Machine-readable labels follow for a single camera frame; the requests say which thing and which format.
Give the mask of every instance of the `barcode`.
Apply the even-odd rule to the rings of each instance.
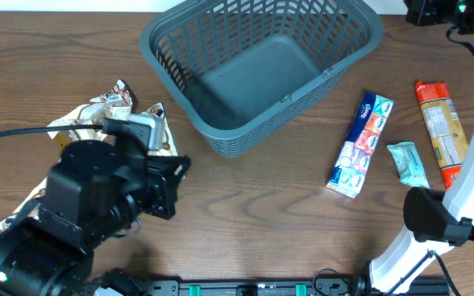
[[[446,99],[445,102],[448,104],[449,112],[453,120],[458,120],[457,110],[454,108],[453,101],[451,99]]]

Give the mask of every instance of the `plastic basket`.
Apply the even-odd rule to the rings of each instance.
[[[309,109],[381,42],[361,0],[188,0],[140,48],[191,122],[237,156]]]

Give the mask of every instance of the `small blue packet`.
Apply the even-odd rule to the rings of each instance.
[[[388,145],[387,149],[393,155],[394,163],[400,173],[400,182],[412,187],[430,189],[425,176],[424,165],[421,163],[413,142]]]

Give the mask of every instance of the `wooden table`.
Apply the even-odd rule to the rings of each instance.
[[[184,280],[309,278],[323,267],[356,273],[403,226],[409,187],[400,184],[387,144],[414,141],[431,187],[443,189],[416,102],[416,80],[448,82],[472,137],[474,58],[445,39],[445,25],[417,28],[403,16],[383,16],[382,44],[352,66],[325,100],[237,159],[221,157],[139,52],[138,37],[153,16],[0,13],[0,131],[45,126],[124,79],[140,100],[136,112],[165,104],[179,152],[193,160],[177,215],[169,221],[144,215],[138,236],[98,247],[93,275],[116,266]],[[351,200],[324,183],[366,90],[396,105],[363,191]],[[0,139],[0,220],[59,153],[45,134]],[[474,243],[444,260],[462,294],[474,294]],[[441,271],[432,264],[425,274]]]

